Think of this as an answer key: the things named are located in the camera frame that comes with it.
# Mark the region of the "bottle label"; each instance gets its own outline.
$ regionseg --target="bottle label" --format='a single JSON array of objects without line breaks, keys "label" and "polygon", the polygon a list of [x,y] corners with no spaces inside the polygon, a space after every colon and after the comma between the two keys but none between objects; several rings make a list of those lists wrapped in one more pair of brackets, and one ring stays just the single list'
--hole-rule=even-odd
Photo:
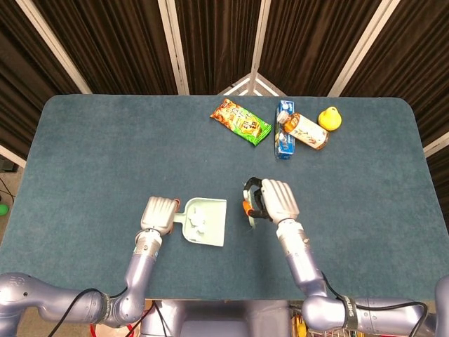
[{"label": "bottle label", "polygon": [[300,117],[297,126],[289,134],[312,146],[314,149],[322,146],[328,136],[326,130],[304,116]]}]

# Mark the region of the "brown curtain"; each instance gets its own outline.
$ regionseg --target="brown curtain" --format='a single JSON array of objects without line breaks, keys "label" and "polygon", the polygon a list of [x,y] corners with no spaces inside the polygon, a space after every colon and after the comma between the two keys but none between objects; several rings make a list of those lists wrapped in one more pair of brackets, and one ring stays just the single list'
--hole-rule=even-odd
[{"label": "brown curtain", "polygon": [[34,3],[94,93],[177,94],[156,0]]},{"label": "brown curtain", "polygon": [[251,71],[260,0],[176,0],[189,91],[215,95]]},{"label": "brown curtain", "polygon": [[448,132],[449,1],[401,1],[342,95],[403,98],[424,146]]},{"label": "brown curtain", "polygon": [[449,146],[427,158],[427,165],[449,230]]},{"label": "brown curtain", "polygon": [[272,1],[259,73],[287,95],[327,95],[379,3]]},{"label": "brown curtain", "polygon": [[0,1],[0,145],[26,159],[45,102],[78,88],[15,1]]}]

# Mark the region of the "dustpan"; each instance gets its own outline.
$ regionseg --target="dustpan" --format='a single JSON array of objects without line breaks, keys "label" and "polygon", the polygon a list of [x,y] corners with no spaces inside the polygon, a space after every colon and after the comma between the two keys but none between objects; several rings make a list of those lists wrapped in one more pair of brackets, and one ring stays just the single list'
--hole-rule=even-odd
[{"label": "dustpan", "polygon": [[223,247],[225,244],[226,200],[193,198],[173,219],[182,223],[182,234],[194,244]]}]

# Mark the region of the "blue and white carton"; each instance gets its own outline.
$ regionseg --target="blue and white carton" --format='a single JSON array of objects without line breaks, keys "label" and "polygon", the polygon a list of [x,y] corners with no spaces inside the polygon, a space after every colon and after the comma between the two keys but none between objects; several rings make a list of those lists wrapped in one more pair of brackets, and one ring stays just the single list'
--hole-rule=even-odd
[{"label": "blue and white carton", "polygon": [[274,155],[277,159],[290,159],[295,152],[295,138],[283,130],[282,124],[278,123],[278,115],[281,111],[292,114],[295,111],[295,103],[282,100],[276,108],[274,120]]}]

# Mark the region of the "green object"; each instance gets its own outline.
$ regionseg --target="green object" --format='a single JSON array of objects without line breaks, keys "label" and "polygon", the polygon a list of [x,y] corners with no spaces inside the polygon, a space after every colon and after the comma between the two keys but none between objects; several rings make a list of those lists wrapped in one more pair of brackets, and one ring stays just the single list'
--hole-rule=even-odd
[{"label": "green object", "polygon": [[267,137],[272,129],[270,124],[227,98],[210,117],[218,120],[254,146]]},{"label": "green object", "polygon": [[9,212],[8,205],[0,204],[0,216],[5,216]]}]

